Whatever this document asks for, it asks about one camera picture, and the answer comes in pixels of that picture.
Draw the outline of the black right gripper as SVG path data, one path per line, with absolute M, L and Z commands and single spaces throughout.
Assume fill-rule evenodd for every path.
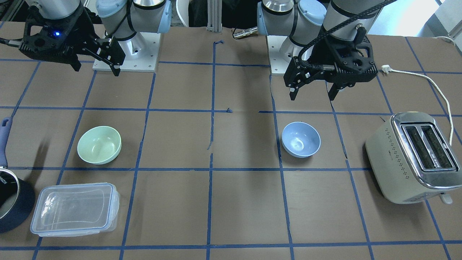
M 119 76 L 125 53 L 114 38 L 100 38 L 86 9 L 76 9 L 61 19 L 47 19 L 38 9 L 29 9 L 19 51 L 38 61 L 69 64 L 79 72 L 78 55 L 92 56 L 110 66 Z

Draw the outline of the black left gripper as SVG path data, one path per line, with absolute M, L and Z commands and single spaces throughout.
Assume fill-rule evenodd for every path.
M 308 79 L 306 74 L 317 74 L 320 80 L 332 83 L 328 97 L 334 101 L 341 85 L 348 87 L 357 82 L 369 82 L 376 77 L 378 68 L 372 44 L 367 36 L 361 42 L 327 36 L 314 44 L 307 59 L 296 56 L 284 74 L 284 84 L 290 88 L 291 101 L 296 99 L 299 91 L 296 85 L 302 86 Z

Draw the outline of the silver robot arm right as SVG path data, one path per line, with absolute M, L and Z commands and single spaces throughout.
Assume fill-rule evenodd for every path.
M 95 59 L 94 70 L 155 72 L 160 37 L 169 31 L 169 0 L 98 0 L 97 17 L 105 35 L 97 35 L 91 12 L 79 0 L 28 0 L 29 15 L 19 40 L 3 40 L 38 61 L 81 68 L 79 56 Z

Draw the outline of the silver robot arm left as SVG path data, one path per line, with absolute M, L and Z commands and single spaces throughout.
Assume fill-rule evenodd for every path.
M 389 0 L 263 0 L 257 30 L 267 38 L 270 68 L 290 99 L 313 81 L 332 84 L 328 97 L 378 74 L 367 34 Z

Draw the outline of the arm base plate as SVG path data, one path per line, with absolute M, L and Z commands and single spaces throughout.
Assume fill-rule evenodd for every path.
M 272 76 L 283 76 L 293 56 L 298 56 L 302 46 L 293 43 L 289 33 L 268 35 L 267 52 Z
M 162 34 L 138 32 L 132 39 L 119 41 L 125 59 L 119 66 L 122 72 L 155 73 Z

